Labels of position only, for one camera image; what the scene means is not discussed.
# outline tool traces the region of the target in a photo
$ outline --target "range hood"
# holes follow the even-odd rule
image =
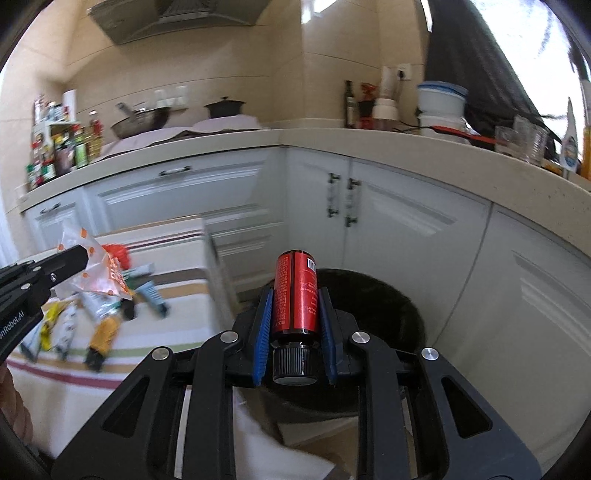
[[[116,45],[188,28],[254,25],[270,0],[106,0],[88,14]]]

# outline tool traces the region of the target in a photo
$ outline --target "metal bolt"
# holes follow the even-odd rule
[[[158,347],[152,352],[152,358],[154,360],[166,360],[170,355],[170,351],[166,347]]]
[[[224,343],[234,343],[238,340],[238,334],[232,330],[228,330],[227,332],[222,333],[220,340]]]
[[[421,350],[421,355],[425,360],[437,360],[439,358],[439,352],[430,346]]]
[[[369,342],[369,334],[365,332],[355,332],[351,335],[351,339],[355,343],[367,343]]]

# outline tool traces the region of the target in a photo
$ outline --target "red spray can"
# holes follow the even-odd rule
[[[314,258],[292,250],[277,259],[271,321],[273,380],[310,385],[318,379],[318,285]]]

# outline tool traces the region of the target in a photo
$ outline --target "white cabinet door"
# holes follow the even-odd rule
[[[591,260],[495,210],[436,348],[544,470],[591,406]]]
[[[236,291],[261,287],[275,277],[275,262],[287,248],[281,222],[212,235]]]
[[[353,162],[358,221],[346,229],[345,268],[382,280],[417,306],[427,342],[460,296],[490,203],[375,164]]]
[[[88,187],[103,232],[202,215],[215,233],[282,220],[279,148],[184,158],[130,171]]]
[[[349,160],[314,150],[287,150],[289,248],[307,251],[319,268],[343,266]]]
[[[39,251],[56,248],[62,235],[62,221],[69,219],[92,235],[99,233],[89,214],[86,192],[80,187],[28,209],[25,217]]]
[[[93,183],[103,232],[200,215],[238,291],[273,278],[287,249],[281,148],[231,151],[161,163]]]

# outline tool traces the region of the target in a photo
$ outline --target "white countertop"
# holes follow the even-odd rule
[[[287,145],[386,164],[438,180],[513,210],[591,257],[591,182],[577,184],[481,148],[418,135],[338,128],[294,128],[211,135],[121,154],[27,193],[23,212],[60,193],[175,158]]]

